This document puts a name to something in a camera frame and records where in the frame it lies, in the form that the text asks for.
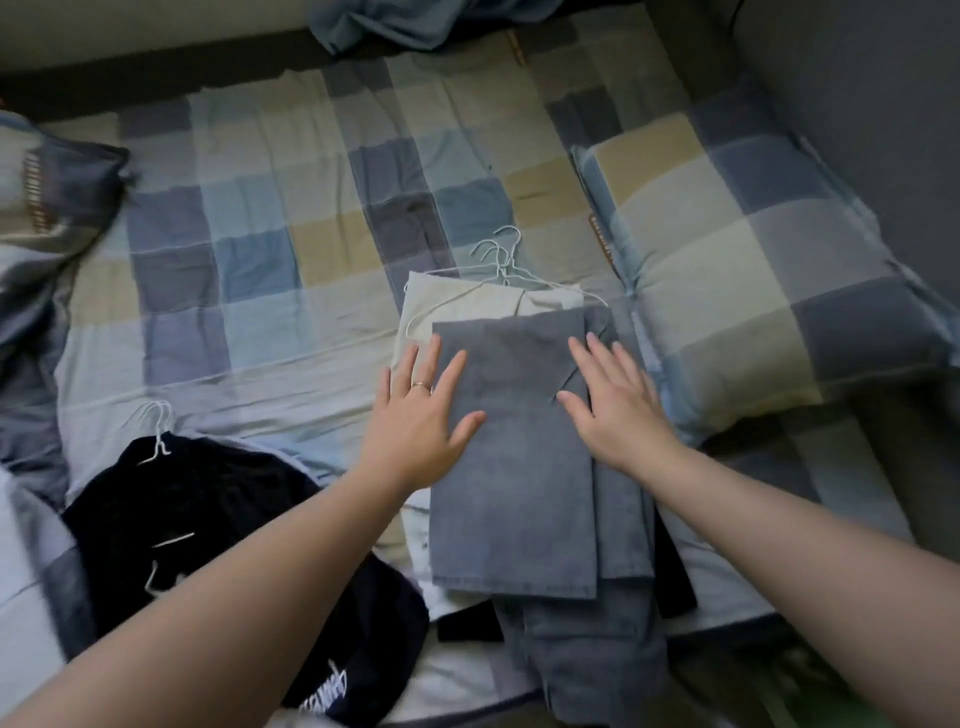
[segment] plaid bedding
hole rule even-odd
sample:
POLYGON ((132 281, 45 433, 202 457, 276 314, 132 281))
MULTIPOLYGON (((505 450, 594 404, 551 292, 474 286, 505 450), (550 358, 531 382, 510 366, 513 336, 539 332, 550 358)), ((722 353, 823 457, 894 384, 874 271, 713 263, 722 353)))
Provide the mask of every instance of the plaid bedding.
MULTIPOLYGON (((466 269, 469 246, 500 225, 523 230, 518 262, 537 275, 622 295, 567 151, 685 105, 634 6, 440 55, 341 63, 55 125, 129 147, 140 169, 70 305, 56 380, 72 493, 154 431, 138 411, 154 399, 171 402, 174 429, 244 437, 336 476, 357 452, 375 373, 390 362, 408 272, 486 275, 466 269)), ((775 428, 741 450, 754 468, 805 473, 841 513, 905 528, 849 412, 809 427, 775 428)), ((672 633, 772 611, 672 525, 702 607, 672 633)), ((399 519, 378 547, 410 570, 399 519)), ((48 625, 0 610, 0 639, 10 633, 21 645, 52 642, 48 625)), ((0 676, 23 651, 0 650, 0 676)), ((61 665, 55 650, 40 657, 37 683, 61 665)), ((535 688, 501 646, 431 635, 388 721, 463 724, 529 702, 535 688)), ((526 711, 524 724, 549 724, 542 706, 526 711)))

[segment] forearm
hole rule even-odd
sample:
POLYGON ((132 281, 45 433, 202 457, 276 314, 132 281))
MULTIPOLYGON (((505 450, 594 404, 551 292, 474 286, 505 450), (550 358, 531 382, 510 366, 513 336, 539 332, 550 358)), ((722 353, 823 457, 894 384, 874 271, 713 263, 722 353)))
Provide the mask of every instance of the forearm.
POLYGON ((960 716, 960 568, 692 450, 641 479, 901 725, 960 716))
POLYGON ((403 498, 348 473, 100 640, 4 728, 260 728, 403 498))

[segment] gray jeans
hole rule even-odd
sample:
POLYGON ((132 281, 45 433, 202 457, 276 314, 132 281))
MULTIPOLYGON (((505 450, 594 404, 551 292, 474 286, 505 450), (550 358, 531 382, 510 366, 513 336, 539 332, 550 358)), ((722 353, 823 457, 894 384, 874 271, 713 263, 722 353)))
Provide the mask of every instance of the gray jeans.
POLYGON ((461 348, 470 353, 451 423, 474 409, 494 416, 464 470, 462 460, 439 484, 440 497, 434 490, 434 580, 439 559, 438 583, 497 595, 507 647, 540 676, 558 719, 627 724, 667 675, 654 502, 622 473, 592 461, 584 469, 583 444, 553 395, 562 387, 587 398, 567 336, 593 331, 609 345, 619 334, 636 354, 633 327, 624 310, 598 306, 508 321, 435 325, 441 367, 461 348), (592 522, 576 518, 585 514, 592 522))

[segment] pile of clothes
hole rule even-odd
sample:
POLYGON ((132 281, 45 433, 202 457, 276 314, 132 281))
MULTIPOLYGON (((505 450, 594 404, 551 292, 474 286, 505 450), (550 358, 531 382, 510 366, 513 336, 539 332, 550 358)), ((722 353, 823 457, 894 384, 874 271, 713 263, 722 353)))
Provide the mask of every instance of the pile of clothes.
MULTIPOLYGON (((411 274, 395 364, 433 332, 440 372, 468 350, 450 421, 476 409, 488 419, 453 470, 401 511, 417 584, 368 555, 284 706, 375 725, 431 622, 441 642, 504 642, 566 723, 632 723, 662 689, 661 619, 696 600, 654 501, 591 458, 556 399, 566 389, 588 400, 569 337, 593 332, 636 353, 627 306, 584 303, 576 289, 411 274)), ((319 492, 283 453, 161 430, 134 440, 63 514, 98 638, 319 492)))
MULTIPOLYGON (((295 461, 243 441, 170 432, 134 440, 63 513, 84 561, 97 637, 318 492, 295 461)), ((428 628, 417 589, 369 554, 282 705, 354 728, 376 725, 410 680, 428 628)))
POLYGON ((395 346, 396 361, 439 333, 440 372, 466 349, 450 421, 488 418, 401 513, 430 617, 441 639, 502 637, 571 724, 636 720, 668 674, 661 618, 696 606, 653 499, 592 460, 556 399, 588 401, 570 337, 636 353, 632 331, 626 307, 584 306, 576 290, 412 273, 395 346))

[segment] wrinkled sheet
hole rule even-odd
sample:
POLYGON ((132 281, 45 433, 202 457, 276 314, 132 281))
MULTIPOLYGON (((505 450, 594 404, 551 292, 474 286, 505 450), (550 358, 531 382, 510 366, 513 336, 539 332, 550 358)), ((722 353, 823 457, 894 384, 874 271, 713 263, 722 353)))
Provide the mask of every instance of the wrinkled sheet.
MULTIPOLYGON (((686 101, 634 6, 57 125, 122 142, 139 171, 70 304, 57 368, 70 496, 153 432, 150 400, 172 404, 174 430, 337 476, 409 273, 487 277, 469 251, 501 225, 523 230, 517 262, 538 276, 622 295, 567 150, 686 101)), ((412 571, 399 518, 380 552, 412 571)), ((431 637, 388 720, 461 722, 535 689, 502 645, 431 637)))

